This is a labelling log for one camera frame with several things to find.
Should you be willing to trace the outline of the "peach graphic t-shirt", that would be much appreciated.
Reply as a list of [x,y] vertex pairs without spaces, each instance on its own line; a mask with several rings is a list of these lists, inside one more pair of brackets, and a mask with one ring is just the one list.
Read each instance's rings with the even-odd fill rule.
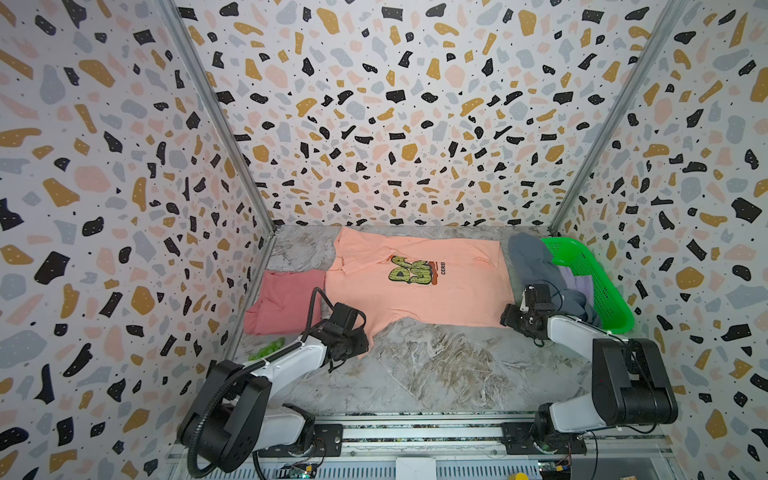
[[404,318],[498,327],[505,307],[514,302],[498,241],[384,236],[344,227],[334,248],[326,294],[366,315],[370,341]]

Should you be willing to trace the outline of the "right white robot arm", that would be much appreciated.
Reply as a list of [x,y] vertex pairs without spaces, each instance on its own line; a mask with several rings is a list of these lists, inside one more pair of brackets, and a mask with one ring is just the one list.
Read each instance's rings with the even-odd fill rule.
[[500,323],[541,344],[564,346],[591,363],[591,391],[541,405],[526,439],[542,452],[558,453],[587,433],[640,425],[655,429],[679,416],[678,402],[659,346],[625,339],[557,312],[543,284],[528,285],[523,300],[505,307]]

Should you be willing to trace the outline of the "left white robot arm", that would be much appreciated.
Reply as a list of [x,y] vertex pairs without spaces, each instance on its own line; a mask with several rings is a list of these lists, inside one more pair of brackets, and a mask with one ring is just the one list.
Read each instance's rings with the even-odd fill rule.
[[188,474],[200,479],[215,470],[230,473],[254,453],[275,447],[299,456],[314,449],[314,415],[288,403],[272,408],[270,400],[309,373],[324,367],[333,372],[366,353],[366,325],[365,313],[336,303],[328,319],[308,324],[276,352],[247,364],[212,365],[177,432],[187,449]]

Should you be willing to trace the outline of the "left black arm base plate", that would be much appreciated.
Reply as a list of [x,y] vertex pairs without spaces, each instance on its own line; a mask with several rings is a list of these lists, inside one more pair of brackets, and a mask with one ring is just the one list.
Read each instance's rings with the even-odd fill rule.
[[261,458],[340,457],[344,427],[340,423],[314,424],[305,427],[298,440],[290,445],[275,445],[259,450]]

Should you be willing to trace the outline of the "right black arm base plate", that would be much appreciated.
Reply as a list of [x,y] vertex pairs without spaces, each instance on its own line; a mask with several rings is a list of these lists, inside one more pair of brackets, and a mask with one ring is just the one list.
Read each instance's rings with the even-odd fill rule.
[[586,454],[585,442],[575,433],[549,431],[534,421],[501,424],[501,443],[508,455]]

